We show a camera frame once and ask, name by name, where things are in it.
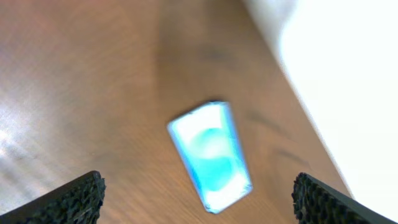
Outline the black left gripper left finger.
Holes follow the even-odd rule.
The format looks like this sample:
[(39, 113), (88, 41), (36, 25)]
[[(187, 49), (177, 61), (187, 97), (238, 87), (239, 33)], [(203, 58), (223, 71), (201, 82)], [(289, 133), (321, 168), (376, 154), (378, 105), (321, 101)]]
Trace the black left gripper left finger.
[(5, 224), (96, 224), (104, 202), (105, 181), (90, 171), (79, 178), (1, 215)]

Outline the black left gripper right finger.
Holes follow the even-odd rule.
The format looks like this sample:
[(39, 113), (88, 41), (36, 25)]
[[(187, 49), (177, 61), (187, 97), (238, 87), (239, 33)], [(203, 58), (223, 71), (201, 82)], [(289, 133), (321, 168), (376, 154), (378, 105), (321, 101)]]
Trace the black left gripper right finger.
[(299, 224), (397, 224), (304, 172), (294, 180), (292, 198)]

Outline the blue Galaxy smartphone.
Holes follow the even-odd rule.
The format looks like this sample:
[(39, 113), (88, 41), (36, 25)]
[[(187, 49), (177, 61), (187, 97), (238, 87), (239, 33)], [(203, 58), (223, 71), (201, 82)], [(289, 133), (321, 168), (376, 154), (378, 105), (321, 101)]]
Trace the blue Galaxy smartphone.
[(252, 182), (227, 101), (209, 101), (167, 124), (192, 184), (209, 213), (249, 194)]

